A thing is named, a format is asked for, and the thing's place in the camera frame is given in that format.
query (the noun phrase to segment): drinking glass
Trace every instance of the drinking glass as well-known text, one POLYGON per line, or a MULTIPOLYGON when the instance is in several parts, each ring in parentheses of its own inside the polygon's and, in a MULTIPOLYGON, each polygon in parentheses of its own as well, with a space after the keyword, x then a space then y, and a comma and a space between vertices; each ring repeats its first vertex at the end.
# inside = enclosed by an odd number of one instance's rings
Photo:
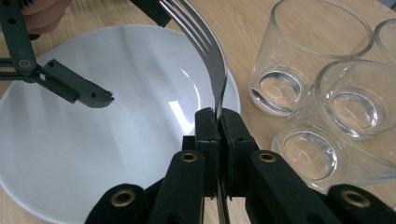
POLYGON ((299 108, 326 64, 358 58, 374 43, 373 31, 357 14, 320 0, 284 0, 270 20, 249 84, 262 110, 288 116, 299 108))
POLYGON ((396 19, 379 23, 375 27, 374 39, 375 44, 363 58, 396 67, 396 19))
POLYGON ((276 135, 279 153, 313 189, 396 178, 396 68, 365 60, 325 66, 304 106, 276 135))

